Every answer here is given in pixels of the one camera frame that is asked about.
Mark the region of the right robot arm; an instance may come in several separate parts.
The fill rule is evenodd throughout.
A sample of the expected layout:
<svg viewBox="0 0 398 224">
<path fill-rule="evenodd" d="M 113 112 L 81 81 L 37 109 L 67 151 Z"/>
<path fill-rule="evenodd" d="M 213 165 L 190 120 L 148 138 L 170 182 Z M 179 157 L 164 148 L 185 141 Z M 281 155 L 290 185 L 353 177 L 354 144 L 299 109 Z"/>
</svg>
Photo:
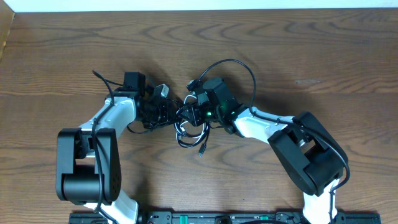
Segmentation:
<svg viewBox="0 0 398 224">
<path fill-rule="evenodd" d="M 348 157 L 314 115 L 277 116 L 241 104 L 222 78 L 192 80 L 187 89 L 194 101 L 185 103 L 177 116 L 192 126 L 205 125 L 200 138 L 207 138 L 211 124 L 219 123 L 229 134 L 270 145 L 303 192 L 305 219 L 309 223 L 335 222 L 335 192 L 350 177 Z"/>
</svg>

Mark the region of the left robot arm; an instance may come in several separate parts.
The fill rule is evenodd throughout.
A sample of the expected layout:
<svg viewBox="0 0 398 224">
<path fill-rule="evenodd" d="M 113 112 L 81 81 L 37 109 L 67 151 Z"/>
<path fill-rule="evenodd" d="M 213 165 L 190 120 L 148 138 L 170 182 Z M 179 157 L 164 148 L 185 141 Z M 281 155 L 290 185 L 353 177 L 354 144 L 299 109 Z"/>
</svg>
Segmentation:
<svg viewBox="0 0 398 224">
<path fill-rule="evenodd" d="M 148 133 L 171 125 L 176 107 L 167 85 L 146 85 L 140 72 L 126 72 L 115 90 L 111 81 L 94 75 L 108 94 L 91 119 L 59 132 L 55 191 L 60 200 L 90 208 L 108 223 L 142 223 L 139 204 L 121 188 L 118 139 L 135 121 Z"/>
</svg>

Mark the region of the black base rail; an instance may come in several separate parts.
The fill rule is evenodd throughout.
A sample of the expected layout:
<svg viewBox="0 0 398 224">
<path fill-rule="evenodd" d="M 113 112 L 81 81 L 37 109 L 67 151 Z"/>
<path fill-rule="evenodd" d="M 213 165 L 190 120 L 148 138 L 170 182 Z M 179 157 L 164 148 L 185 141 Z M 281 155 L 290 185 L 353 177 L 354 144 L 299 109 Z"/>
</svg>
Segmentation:
<svg viewBox="0 0 398 224">
<path fill-rule="evenodd" d="M 304 224 L 309 221 L 300 212 L 274 213 L 174 213 L 146 212 L 138 215 L 137 223 L 151 224 L 217 224 L 217 223 L 247 223 L 272 220 L 282 223 Z M 346 213 L 339 211 L 334 218 L 341 224 L 381 224 L 380 215 L 376 213 Z"/>
</svg>

